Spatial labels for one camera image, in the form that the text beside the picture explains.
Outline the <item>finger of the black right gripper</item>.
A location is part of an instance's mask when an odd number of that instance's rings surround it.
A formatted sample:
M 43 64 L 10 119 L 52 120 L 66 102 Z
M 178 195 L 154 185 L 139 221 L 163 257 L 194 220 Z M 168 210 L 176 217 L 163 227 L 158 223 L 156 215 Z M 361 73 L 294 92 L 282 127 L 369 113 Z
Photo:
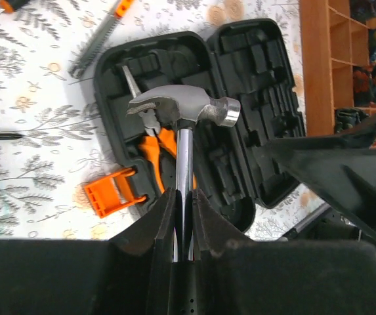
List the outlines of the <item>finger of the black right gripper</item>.
M 259 149 L 376 242 L 376 114 L 330 136 L 277 138 Z

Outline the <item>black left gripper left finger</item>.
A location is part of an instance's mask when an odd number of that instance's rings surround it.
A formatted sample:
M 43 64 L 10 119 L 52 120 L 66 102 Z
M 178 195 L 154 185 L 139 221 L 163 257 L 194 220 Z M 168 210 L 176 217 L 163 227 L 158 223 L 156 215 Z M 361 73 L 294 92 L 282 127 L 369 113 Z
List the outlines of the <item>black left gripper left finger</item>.
M 167 314 L 171 291 L 176 190 L 109 240 L 109 314 Z

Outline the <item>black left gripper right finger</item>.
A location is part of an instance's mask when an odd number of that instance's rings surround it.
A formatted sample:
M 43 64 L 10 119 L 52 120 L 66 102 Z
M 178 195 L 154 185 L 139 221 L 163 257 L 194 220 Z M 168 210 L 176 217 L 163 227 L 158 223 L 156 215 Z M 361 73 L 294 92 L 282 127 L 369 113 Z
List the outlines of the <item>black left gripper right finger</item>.
M 215 211 L 201 189 L 193 191 L 194 258 L 220 257 L 227 249 L 249 245 L 250 238 Z

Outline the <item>orange handled pliers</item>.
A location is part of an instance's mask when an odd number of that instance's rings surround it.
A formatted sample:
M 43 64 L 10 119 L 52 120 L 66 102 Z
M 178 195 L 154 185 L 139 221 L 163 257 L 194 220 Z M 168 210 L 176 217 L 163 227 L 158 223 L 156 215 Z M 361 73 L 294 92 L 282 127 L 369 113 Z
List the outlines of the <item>orange handled pliers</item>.
M 165 149 L 174 158 L 177 156 L 177 142 L 175 140 L 175 132 L 170 129 L 162 128 L 157 120 L 153 109 L 139 112 L 144 124 L 146 136 L 141 141 L 139 148 L 144 157 L 152 164 L 154 170 L 154 178 L 161 193 L 164 193 L 165 187 L 161 179 L 160 171 L 160 151 Z

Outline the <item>chrome claw hammer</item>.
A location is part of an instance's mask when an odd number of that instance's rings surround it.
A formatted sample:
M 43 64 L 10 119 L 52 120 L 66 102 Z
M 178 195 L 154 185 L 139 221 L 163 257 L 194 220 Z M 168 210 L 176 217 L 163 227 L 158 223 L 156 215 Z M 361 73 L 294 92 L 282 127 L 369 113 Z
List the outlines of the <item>chrome claw hammer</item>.
M 204 89 L 189 85 L 166 85 L 145 93 L 128 84 L 134 99 L 128 114 L 149 109 L 164 111 L 175 124 L 177 134 L 174 272 L 171 289 L 170 313 L 188 314 L 194 308 L 195 268 L 193 236 L 193 139 L 200 120 L 209 120 L 221 127 L 233 127 L 241 111 L 239 101 L 212 98 Z

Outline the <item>orange case latch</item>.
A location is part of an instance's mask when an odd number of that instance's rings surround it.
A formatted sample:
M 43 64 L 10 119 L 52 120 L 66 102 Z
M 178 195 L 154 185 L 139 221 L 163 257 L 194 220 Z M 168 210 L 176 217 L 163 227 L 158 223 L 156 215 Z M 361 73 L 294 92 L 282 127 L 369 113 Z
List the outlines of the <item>orange case latch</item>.
M 98 217 L 103 219 L 148 199 L 147 195 L 135 193 L 129 180 L 135 174 L 133 168 L 122 168 L 84 186 L 88 200 Z

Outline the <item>orange wooden divided tray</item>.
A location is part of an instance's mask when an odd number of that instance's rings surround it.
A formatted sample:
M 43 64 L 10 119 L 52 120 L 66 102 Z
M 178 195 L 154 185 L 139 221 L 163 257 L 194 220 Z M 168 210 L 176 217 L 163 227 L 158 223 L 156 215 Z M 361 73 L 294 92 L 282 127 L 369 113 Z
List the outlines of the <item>orange wooden divided tray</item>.
M 361 23 L 350 15 L 349 1 L 300 1 L 306 130 L 332 135 L 335 112 L 351 108 L 355 67 L 369 66 L 369 34 L 376 18 Z

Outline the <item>black orange large screwdriver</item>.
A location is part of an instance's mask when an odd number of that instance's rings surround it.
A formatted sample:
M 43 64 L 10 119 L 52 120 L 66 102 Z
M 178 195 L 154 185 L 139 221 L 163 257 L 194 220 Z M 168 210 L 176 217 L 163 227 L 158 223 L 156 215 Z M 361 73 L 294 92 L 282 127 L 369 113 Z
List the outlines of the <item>black orange large screwdriver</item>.
M 3 13 L 12 14 L 29 2 L 30 0 L 0 0 L 0 15 Z

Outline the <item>orange handled small saw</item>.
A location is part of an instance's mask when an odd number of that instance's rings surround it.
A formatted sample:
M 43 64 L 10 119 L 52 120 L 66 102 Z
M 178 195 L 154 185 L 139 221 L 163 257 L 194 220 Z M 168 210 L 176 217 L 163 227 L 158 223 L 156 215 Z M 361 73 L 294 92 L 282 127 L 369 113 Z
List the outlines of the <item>orange handled small saw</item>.
M 133 0 L 121 0 L 112 6 L 99 27 L 87 41 L 84 49 L 79 53 L 77 60 L 68 70 L 72 78 L 79 79 L 85 73 L 85 70 L 93 63 L 103 44 L 115 30 L 133 2 Z

